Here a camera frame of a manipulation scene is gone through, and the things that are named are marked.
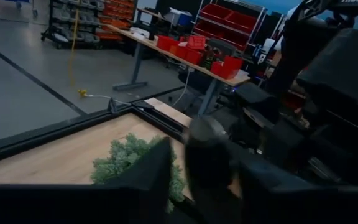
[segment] black chair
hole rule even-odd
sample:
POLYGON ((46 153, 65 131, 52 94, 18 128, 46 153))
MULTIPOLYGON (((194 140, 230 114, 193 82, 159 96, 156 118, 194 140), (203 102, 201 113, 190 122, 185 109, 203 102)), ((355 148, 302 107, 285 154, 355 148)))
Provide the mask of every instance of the black chair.
MULTIPOLYGON (((216 47, 222 52, 222 56, 233 56, 236 52, 236 47, 219 39, 211 38, 207 41, 207 44, 211 47, 216 47)), ((178 78, 183 83, 186 83, 187 79, 187 70, 179 71, 178 78)), ((186 114, 186 110, 193 106, 193 103, 201 96, 206 94, 206 91, 209 87, 209 84, 212 82, 213 77, 204 75, 202 72, 195 71, 189 74, 187 81, 187 90, 189 90, 193 98, 188 102, 188 104, 183 109, 183 113, 186 114)))

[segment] wooden tabletop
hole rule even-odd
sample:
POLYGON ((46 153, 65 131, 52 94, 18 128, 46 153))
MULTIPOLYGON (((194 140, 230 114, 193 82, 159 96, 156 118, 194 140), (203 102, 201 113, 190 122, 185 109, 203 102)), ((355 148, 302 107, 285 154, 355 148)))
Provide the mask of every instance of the wooden tabletop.
POLYGON ((161 15, 158 15, 154 12, 150 12, 149 10, 141 9, 141 8, 137 8, 137 10, 166 21, 166 19, 164 17, 162 17, 161 15))
POLYGON ((127 36, 127 37, 129 37, 129 38, 131 38, 133 40, 136 40, 136 41, 140 42, 141 44, 150 47, 151 49, 159 51, 161 54, 164 54, 164 55, 166 55, 166 56, 168 56, 170 58, 173 58, 173 59, 175 59, 175 60, 177 60, 177 61, 179 61, 181 63, 184 63, 185 65, 187 65, 187 66, 189 66, 191 68, 194 68, 195 70, 198 70, 198 71, 200 71, 200 72, 202 72, 202 73, 204 73, 206 75, 209 75, 209 76, 211 76, 211 77, 213 77, 213 78, 215 78, 217 80, 220 80, 221 82, 224 82, 224 83, 226 83, 226 84, 228 84, 230 86, 238 86, 241 83, 244 83, 244 82, 247 82, 247 81, 250 80, 250 78, 247 75, 243 75, 241 77, 234 77, 234 78, 228 79, 228 80, 224 79, 224 78, 222 78, 222 77, 220 77, 218 75, 213 74, 211 71, 209 71, 206 68, 203 68, 203 67, 195 65, 193 63, 190 63, 190 62, 188 62, 188 61, 186 61, 186 60, 184 60, 184 59, 182 59, 180 57, 177 57, 176 55, 174 55, 174 54, 172 54, 170 52, 167 52, 166 50, 160 49, 159 47, 157 47, 157 44, 156 44, 155 41, 151 41, 151 40, 146 39, 146 38, 144 38, 144 39, 137 38, 131 31, 120 30, 119 28, 114 27, 112 25, 108 25, 108 27, 110 29, 112 29, 113 31, 115 31, 115 32, 118 32, 118 33, 120 33, 122 35, 125 35, 125 36, 127 36))
MULTIPOLYGON (((174 108, 151 98, 147 103, 156 110, 188 126, 191 118, 174 108)), ((93 161, 109 155, 110 142, 124 141, 128 133, 146 141, 154 136, 166 136, 158 128, 134 114, 126 114, 86 130, 54 140, 18 155, 0 161, 0 184, 91 184, 93 161)), ((183 144, 172 139, 177 155, 174 162, 185 166, 183 144)), ((239 195, 239 184, 234 182, 229 189, 239 195)), ((188 187, 183 194, 192 199, 188 187)))

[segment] white cable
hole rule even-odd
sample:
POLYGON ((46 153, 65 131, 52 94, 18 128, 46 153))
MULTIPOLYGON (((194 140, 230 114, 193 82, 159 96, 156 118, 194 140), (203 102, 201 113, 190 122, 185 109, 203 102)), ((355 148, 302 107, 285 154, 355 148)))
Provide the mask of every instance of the white cable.
POLYGON ((160 53, 160 54, 162 54, 162 55, 167 59, 167 61, 168 61, 169 63, 171 63, 171 64, 174 64, 174 65, 181 65, 181 64, 182 64, 182 63, 176 63, 176 62, 174 62, 174 61, 172 60, 172 58, 166 56, 166 55, 163 54, 163 53, 160 53))
MULTIPOLYGON (((106 99, 111 99, 110 96, 102 96, 102 95, 88 95, 88 94, 85 94, 84 95, 85 97, 95 97, 95 98, 106 98, 106 99)), ((122 102, 122 101, 119 101, 119 100, 116 100, 116 99, 113 99, 115 102, 117 103, 121 103, 123 105, 131 105, 130 103, 125 103, 125 102, 122 102)))
POLYGON ((172 106, 175 106, 179 100, 183 97, 183 95, 185 94, 186 92, 186 89, 187 89, 187 83, 189 81, 189 76, 190 76, 190 68, 187 68, 188 71, 187 71, 187 78, 186 78, 186 83, 185 83, 185 88, 183 89, 183 92, 181 93, 181 95, 179 96, 179 98, 172 104, 172 106))

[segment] workbench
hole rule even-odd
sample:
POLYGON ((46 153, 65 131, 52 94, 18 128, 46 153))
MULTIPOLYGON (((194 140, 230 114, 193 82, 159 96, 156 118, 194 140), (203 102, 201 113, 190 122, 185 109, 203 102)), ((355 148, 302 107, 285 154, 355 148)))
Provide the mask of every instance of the workbench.
POLYGON ((177 57, 176 55, 174 55, 170 52, 167 52, 166 50, 162 50, 162 49, 158 48, 156 41, 151 41, 146 38, 140 38, 139 35, 135 35, 131 31, 121 30, 120 28, 114 27, 112 25, 108 25, 108 27, 111 30, 113 30, 114 32, 120 33, 120 34, 122 34, 128 38, 131 38, 132 40, 135 40, 137 42, 137 46, 136 46, 136 50, 135 50, 135 66, 134 66, 134 71, 133 71, 131 80, 129 83, 114 85, 113 90, 116 90, 116 91, 128 90, 131 88, 138 88, 138 87, 147 85, 147 82, 138 82, 137 81, 140 64, 142 62, 142 51, 143 51, 144 46, 150 47, 151 49, 154 49, 167 57, 175 59, 175 60, 179 61, 180 63, 187 65, 190 68, 193 68, 197 71, 202 72, 205 75, 209 75, 209 76, 213 77, 213 80, 209 84, 206 95, 205 95, 203 102, 198 110, 198 115, 202 115, 205 113, 206 109, 208 108, 209 104, 211 103, 213 96, 218 91, 220 84, 225 83, 229 86, 238 86, 238 85, 250 80, 250 78, 245 73, 242 75, 237 75, 236 77, 234 77, 232 79, 228 79, 228 80, 224 79, 218 75, 215 75, 214 73, 212 73, 211 71, 209 71, 206 68, 203 68, 203 67, 195 65, 193 63, 190 63, 182 58, 177 57))

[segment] desk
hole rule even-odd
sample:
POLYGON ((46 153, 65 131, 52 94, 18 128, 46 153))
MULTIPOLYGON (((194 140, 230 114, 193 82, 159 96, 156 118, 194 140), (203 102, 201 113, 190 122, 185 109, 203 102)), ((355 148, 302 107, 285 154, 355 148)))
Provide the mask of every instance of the desk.
POLYGON ((137 47, 136 47, 136 51, 135 51, 135 69, 134 72, 132 74, 132 78, 131 78, 131 82, 130 83, 125 83, 125 84, 120 84, 120 85, 114 85, 113 86, 113 90, 119 91, 119 90, 127 90, 127 89, 131 89, 131 88, 137 88, 137 87, 141 87, 141 86, 146 86, 147 82, 137 82, 137 76, 139 74, 139 68, 140 68, 140 63, 142 62, 142 51, 143 51, 143 47, 147 46, 150 47, 151 49, 154 49, 158 52, 160 52, 161 54, 166 55, 167 57, 173 58, 187 66, 189 66, 190 68, 193 68, 195 70, 198 70, 202 73, 204 73, 205 75, 209 75, 211 77, 213 77, 214 79, 212 80, 211 84, 209 85, 209 88, 205 94, 203 103, 201 104, 201 107, 198 111, 198 115, 202 115, 205 113, 206 109, 208 108, 209 104, 211 103, 212 97, 215 95, 215 93, 218 90, 219 84, 220 83, 225 83, 229 86, 238 86, 241 83, 247 82, 250 80, 250 78, 247 75, 244 75, 242 77, 234 77, 232 79, 226 80, 224 78, 221 78, 218 75, 213 74, 211 71, 209 71, 206 68, 200 67, 198 65, 192 64, 182 58, 177 57, 176 55, 167 52, 165 50, 162 50, 160 48, 157 47, 157 44, 155 41, 151 41, 148 39, 140 39, 137 38, 133 33, 131 33, 130 31, 125 31, 125 30, 120 30, 117 27, 114 27, 112 25, 108 25, 108 27, 115 31, 118 32, 126 37, 129 37, 133 40, 137 41, 137 47))
MULTIPOLYGON (((185 126, 191 121, 191 118, 155 98, 146 102, 185 126)), ((0 184, 91 184, 92 162, 107 157, 110 142, 113 139, 123 140, 128 133, 146 141, 155 135, 166 135, 134 114, 120 116, 1 160, 0 184)), ((175 163, 184 167, 183 144, 174 139, 172 144, 177 155, 175 163)), ((239 192, 238 185, 230 186, 230 189, 239 192)), ((183 194, 192 199, 187 187, 183 189, 183 194)))

